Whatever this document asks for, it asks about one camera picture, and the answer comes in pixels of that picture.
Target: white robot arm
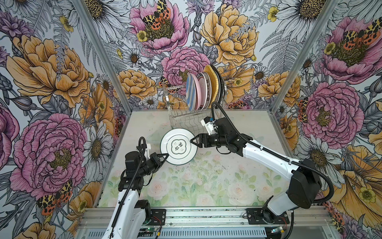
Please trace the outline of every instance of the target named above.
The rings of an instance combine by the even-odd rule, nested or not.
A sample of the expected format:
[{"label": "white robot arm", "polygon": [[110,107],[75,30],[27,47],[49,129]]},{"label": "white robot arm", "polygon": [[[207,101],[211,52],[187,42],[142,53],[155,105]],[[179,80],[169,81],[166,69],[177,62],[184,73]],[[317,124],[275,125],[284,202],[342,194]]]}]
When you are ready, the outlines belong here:
[{"label": "white robot arm", "polygon": [[[220,108],[225,117],[215,120],[212,110],[212,118],[206,117],[201,121],[208,133],[198,134],[191,140],[191,143],[200,148],[225,146],[230,152],[257,161],[279,173],[290,182],[286,192],[272,196],[266,201],[256,215],[258,218],[261,218],[265,223],[272,224],[276,222],[278,216],[287,210],[298,207],[309,208],[312,203],[325,202],[332,197],[334,193],[332,182],[329,177],[316,169],[312,161],[299,161],[280,155],[262,146],[250,136],[240,134],[222,107],[216,103],[212,104],[212,107],[214,106]],[[138,177],[133,177],[133,171],[127,171],[126,177],[123,177],[124,173],[122,174],[118,187],[120,191],[118,205],[112,216],[113,221],[110,222],[102,239],[136,239],[141,225],[151,216],[147,200],[138,201],[143,185],[143,176],[158,171],[168,154],[153,153],[149,160],[144,160],[144,164],[139,164],[139,161],[142,160],[139,155],[139,152],[134,151],[125,156],[126,168],[136,168]],[[321,188],[319,176],[328,183],[329,194],[322,199],[315,200]]]}]

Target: floral tablecloth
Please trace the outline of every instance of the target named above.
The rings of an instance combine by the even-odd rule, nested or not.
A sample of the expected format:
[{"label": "floral tablecloth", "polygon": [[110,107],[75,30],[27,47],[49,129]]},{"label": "floral tablecloth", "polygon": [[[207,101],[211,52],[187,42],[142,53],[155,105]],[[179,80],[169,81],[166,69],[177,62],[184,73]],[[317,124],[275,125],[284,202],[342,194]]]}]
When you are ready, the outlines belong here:
[{"label": "floral tablecloth", "polygon": [[[228,114],[240,132],[284,154],[266,111],[230,111]],[[144,136],[151,144],[151,152],[160,152],[160,140],[170,129],[166,111],[133,112],[99,207],[116,205],[125,154],[136,150],[139,137]],[[253,160],[204,148],[198,149],[188,164],[165,163],[142,189],[140,198],[149,200],[151,206],[250,206],[263,205],[271,195],[287,188],[287,181],[280,175]]]}]

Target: mounting plate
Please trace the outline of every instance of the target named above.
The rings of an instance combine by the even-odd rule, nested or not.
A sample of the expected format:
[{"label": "mounting plate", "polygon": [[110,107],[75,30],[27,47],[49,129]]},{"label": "mounting plate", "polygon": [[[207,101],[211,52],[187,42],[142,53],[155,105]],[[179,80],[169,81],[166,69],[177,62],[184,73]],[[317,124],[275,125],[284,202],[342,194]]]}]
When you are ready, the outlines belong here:
[{"label": "mounting plate", "polygon": [[267,223],[266,221],[263,220],[263,217],[258,215],[260,211],[261,211],[261,208],[246,208],[249,225],[285,224],[282,218],[286,221],[287,224],[289,224],[287,212],[283,212],[275,222]]},{"label": "mounting plate", "polygon": [[151,216],[155,216],[160,222],[152,218],[149,223],[146,224],[147,226],[164,226],[166,222],[166,209],[151,209]]}]

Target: wire dish rack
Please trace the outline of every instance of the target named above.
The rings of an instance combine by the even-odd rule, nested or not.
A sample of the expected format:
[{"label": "wire dish rack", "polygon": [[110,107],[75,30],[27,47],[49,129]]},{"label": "wire dish rack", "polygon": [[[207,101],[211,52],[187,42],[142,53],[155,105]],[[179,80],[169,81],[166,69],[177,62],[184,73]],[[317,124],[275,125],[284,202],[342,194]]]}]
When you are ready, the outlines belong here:
[{"label": "wire dish rack", "polygon": [[[200,121],[207,116],[211,116],[211,109],[190,111],[186,103],[186,97],[184,97],[184,99],[180,99],[175,98],[171,94],[169,94],[169,92],[180,91],[182,88],[184,88],[183,90],[185,90],[186,86],[180,85],[171,86],[168,88],[163,87],[163,95],[165,97],[168,114],[170,116],[171,128],[185,128],[194,135],[198,135],[200,133],[207,133],[207,130],[201,125]],[[227,94],[225,92],[220,102],[223,106],[226,105],[226,96]],[[214,111],[215,117],[220,118],[220,110],[215,109]]]}]

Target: yellow plate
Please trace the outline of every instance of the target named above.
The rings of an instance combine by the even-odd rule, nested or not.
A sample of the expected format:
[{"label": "yellow plate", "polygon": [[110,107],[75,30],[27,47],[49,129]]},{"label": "yellow plate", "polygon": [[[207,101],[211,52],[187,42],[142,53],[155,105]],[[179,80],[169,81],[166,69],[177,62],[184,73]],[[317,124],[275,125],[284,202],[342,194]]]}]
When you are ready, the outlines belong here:
[{"label": "yellow plate", "polygon": [[211,104],[212,104],[212,102],[215,101],[215,98],[216,98],[217,93],[219,91],[219,78],[214,73],[214,70],[212,69],[212,67],[210,65],[205,66],[204,72],[206,72],[208,74],[208,76],[210,77],[210,81],[211,81],[211,101],[210,101],[210,104],[208,105],[208,108],[210,109]]}]

